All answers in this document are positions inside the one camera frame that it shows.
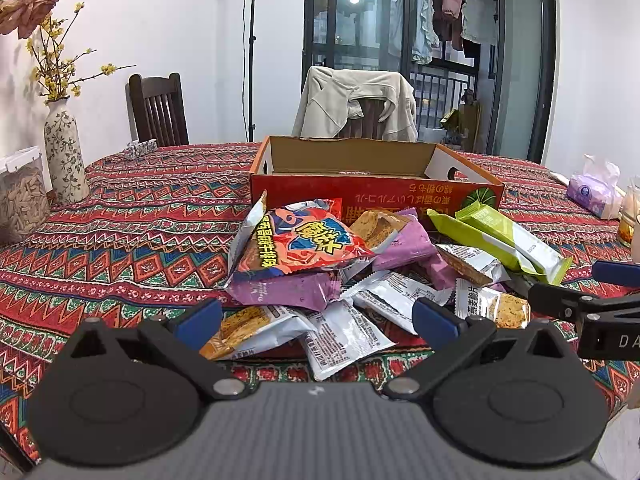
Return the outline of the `green white protein bar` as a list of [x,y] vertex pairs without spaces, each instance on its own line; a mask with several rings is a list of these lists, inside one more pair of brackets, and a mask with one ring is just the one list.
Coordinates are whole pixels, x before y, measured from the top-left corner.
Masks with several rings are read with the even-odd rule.
[[456,218],[513,247],[533,263],[545,283],[561,284],[572,264],[572,258],[563,257],[536,235],[479,200],[457,211]]

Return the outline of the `white cracker snack packet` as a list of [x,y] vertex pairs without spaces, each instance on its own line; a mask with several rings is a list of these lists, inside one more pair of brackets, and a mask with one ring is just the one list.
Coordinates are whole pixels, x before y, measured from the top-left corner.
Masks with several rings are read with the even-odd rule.
[[299,342],[316,382],[395,345],[348,301],[333,301],[322,312],[308,315],[307,320],[314,329],[300,336]]

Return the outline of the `red orange chip bag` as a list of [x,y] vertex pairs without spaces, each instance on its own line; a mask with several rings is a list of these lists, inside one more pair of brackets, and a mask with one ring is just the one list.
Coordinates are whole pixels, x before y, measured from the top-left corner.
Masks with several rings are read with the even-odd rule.
[[374,252],[341,220],[343,201],[316,198],[270,208],[262,193],[228,249],[228,278],[269,280],[300,272],[343,269]]

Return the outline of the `purple tissue pack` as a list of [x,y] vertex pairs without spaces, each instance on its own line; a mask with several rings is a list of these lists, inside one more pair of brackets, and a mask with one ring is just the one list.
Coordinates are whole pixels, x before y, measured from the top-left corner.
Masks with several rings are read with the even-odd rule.
[[568,181],[566,197],[602,220],[620,215],[623,195],[617,191],[620,168],[607,159],[584,155],[584,166]]

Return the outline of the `cracker packet near box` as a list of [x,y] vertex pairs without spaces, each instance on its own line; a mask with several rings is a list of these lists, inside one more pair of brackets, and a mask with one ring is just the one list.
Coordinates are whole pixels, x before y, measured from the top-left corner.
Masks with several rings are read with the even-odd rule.
[[446,263],[476,286],[490,286],[510,280],[500,260],[480,248],[453,244],[436,244],[435,247]]

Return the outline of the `white cracker packet right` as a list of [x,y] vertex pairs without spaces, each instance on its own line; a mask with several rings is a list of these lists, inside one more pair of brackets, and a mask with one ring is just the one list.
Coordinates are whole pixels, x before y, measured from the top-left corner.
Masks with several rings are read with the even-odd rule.
[[456,281],[454,313],[459,318],[488,318],[498,328],[525,328],[530,322],[530,307],[525,299],[490,287],[477,287],[463,278]]

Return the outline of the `orange cracker packet front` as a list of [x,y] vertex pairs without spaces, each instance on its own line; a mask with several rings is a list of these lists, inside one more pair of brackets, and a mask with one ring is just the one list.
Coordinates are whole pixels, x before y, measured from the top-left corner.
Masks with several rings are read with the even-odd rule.
[[237,360],[282,346],[317,327],[306,315],[282,306],[251,306],[225,318],[218,332],[206,341],[205,359]]

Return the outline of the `purple snack packet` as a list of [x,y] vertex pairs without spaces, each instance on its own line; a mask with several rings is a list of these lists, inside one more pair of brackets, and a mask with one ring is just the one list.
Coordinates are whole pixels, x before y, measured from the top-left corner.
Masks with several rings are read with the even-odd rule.
[[235,278],[228,294],[243,306],[282,306],[322,312],[340,296],[342,281],[337,272],[296,273],[268,280]]
[[398,214],[408,218],[409,222],[392,244],[375,258],[372,270],[393,270],[417,263],[437,290],[454,288],[458,274],[431,242],[418,212],[414,208],[407,208],[398,211]]

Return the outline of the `white packet centre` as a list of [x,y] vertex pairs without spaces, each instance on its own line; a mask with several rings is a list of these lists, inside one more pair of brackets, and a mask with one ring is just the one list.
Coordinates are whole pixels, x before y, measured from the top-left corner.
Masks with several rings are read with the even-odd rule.
[[434,289],[404,274],[383,270],[374,272],[341,293],[340,299],[386,318],[409,334],[416,335],[412,310],[416,300],[426,298],[444,306],[454,290]]

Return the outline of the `orange cardboard box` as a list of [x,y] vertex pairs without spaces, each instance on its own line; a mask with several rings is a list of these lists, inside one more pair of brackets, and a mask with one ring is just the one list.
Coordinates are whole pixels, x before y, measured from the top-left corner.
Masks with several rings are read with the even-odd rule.
[[269,208],[339,198],[342,219],[363,211],[413,208],[421,221],[434,209],[452,216],[475,202],[496,208],[504,183],[442,144],[370,139],[270,136],[250,166],[250,198]]

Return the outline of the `floral ceramic vase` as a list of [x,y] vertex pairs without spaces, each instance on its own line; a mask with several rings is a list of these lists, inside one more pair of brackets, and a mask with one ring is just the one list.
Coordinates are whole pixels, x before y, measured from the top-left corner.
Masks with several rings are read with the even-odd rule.
[[43,125],[43,139],[56,201],[76,204],[89,194],[77,122],[67,98],[47,102],[49,114]]

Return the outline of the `chair with beige jacket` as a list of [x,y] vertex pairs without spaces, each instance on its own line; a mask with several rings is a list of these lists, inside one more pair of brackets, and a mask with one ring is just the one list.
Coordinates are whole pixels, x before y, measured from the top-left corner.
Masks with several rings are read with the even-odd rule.
[[386,120],[382,118],[385,102],[357,100],[347,115],[347,122],[337,136],[342,139],[382,140]]

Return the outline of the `black framed sliding door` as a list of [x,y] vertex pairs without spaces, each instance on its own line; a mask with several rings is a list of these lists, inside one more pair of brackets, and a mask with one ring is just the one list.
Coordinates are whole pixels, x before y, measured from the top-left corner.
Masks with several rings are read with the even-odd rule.
[[556,0],[305,0],[305,67],[401,73],[427,141],[474,108],[445,133],[467,152],[541,161],[555,53]]

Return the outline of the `beige jacket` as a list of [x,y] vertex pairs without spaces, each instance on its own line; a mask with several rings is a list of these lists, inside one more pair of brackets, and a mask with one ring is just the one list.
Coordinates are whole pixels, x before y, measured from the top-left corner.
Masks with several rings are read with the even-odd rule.
[[334,70],[312,66],[307,70],[292,136],[302,139],[332,139],[351,120],[364,117],[364,104],[382,105],[375,117],[378,129],[371,139],[414,142],[416,99],[413,86],[397,72],[380,70]]

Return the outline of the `yellow flower branches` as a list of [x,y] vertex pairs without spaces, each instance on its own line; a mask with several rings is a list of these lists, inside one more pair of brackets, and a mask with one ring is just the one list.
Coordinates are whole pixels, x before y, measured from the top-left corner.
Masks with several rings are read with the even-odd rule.
[[106,63],[92,75],[77,73],[77,62],[96,53],[96,49],[88,48],[74,55],[66,54],[65,40],[85,6],[84,2],[76,3],[72,18],[56,18],[49,13],[27,39],[26,49],[35,62],[29,81],[37,87],[46,103],[66,100],[70,96],[79,98],[81,85],[85,82],[134,68],[134,64]]

